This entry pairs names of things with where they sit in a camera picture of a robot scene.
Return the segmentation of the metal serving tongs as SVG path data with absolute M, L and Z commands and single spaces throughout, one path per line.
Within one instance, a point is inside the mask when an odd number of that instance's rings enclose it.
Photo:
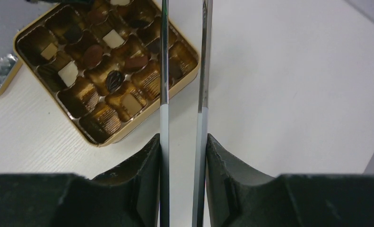
M 169 66 L 169 17 L 192 37 L 198 56 L 192 81 L 170 96 L 170 75 L 161 74 L 160 111 L 160 226 L 204 226 L 206 144 L 209 115 L 209 62 L 213 2 L 210 0 L 161 1 L 160 65 Z

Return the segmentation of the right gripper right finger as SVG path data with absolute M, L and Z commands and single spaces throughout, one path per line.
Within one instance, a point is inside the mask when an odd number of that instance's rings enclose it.
M 374 175 L 269 176 L 208 135 L 207 198 L 213 227 L 374 227 Z

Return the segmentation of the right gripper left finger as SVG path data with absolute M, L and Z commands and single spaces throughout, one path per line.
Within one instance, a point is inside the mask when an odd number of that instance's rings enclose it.
M 155 227 L 160 137 L 87 179 L 72 173 L 0 174 L 0 227 Z

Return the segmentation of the gold chocolate box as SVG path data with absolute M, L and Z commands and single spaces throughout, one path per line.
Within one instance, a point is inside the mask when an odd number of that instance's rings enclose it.
M 152 0 L 59 4 L 14 51 L 83 138 L 120 141 L 160 106 L 161 10 Z

